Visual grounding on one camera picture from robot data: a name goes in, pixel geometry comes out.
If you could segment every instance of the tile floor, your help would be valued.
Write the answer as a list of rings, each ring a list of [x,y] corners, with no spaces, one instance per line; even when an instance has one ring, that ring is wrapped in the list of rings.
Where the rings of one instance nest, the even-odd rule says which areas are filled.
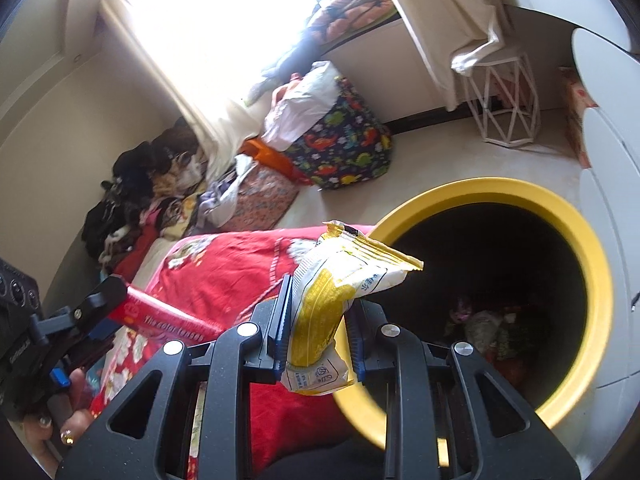
[[[278,227],[327,220],[375,224],[412,197],[433,187],[478,176],[506,176],[552,190],[578,206],[580,165],[562,133],[562,110],[542,113],[536,143],[508,149],[482,142],[472,118],[420,128],[393,137],[388,173],[339,190],[304,187]]]

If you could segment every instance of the black baseboard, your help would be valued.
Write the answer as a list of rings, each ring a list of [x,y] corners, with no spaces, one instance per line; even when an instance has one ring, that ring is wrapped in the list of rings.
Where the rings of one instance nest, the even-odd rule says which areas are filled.
[[[493,96],[490,104],[491,110],[500,110],[502,103],[500,100]],[[391,131],[391,135],[402,134],[404,132],[410,132],[411,130],[417,130],[418,128],[424,128],[425,126],[433,126],[434,124],[446,123],[447,121],[457,121],[458,119],[466,119],[471,117],[471,110],[466,103],[460,104],[458,108],[452,112],[447,112],[447,109],[435,108],[433,110],[427,110],[418,114],[413,114],[408,117],[402,117],[385,123],[385,125]]]

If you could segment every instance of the painted fingernail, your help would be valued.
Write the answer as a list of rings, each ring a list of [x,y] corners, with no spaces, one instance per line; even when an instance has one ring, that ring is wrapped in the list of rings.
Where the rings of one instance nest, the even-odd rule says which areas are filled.
[[[62,441],[63,444],[66,444],[67,446],[72,446],[74,444],[74,434],[72,433],[71,430],[65,430],[62,433],[60,433],[60,440]]]

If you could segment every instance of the beige curtain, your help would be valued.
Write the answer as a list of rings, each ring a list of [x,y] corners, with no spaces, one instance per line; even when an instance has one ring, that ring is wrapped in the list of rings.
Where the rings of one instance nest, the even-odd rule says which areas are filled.
[[[250,114],[240,102],[224,96],[220,89],[211,90],[203,74],[189,66],[189,53],[171,52],[164,44],[160,50],[158,28],[166,30],[162,38],[170,46],[171,31],[167,24],[158,27],[138,17],[127,0],[101,0],[100,14],[110,29],[145,66],[156,81],[178,105],[180,112],[198,136],[209,165],[207,180],[222,175],[233,162],[242,142],[260,133],[260,117]],[[152,36],[149,27],[156,27]]]
[[[455,73],[504,46],[509,27],[500,0],[394,0],[422,60],[444,97],[458,106]]]

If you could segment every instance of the crumpled plastic packaging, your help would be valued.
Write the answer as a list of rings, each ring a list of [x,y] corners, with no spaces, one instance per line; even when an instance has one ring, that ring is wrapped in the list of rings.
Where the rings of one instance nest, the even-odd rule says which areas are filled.
[[[324,395],[353,383],[334,335],[355,298],[398,285],[422,262],[338,221],[293,274],[292,322],[282,383],[303,395]]]

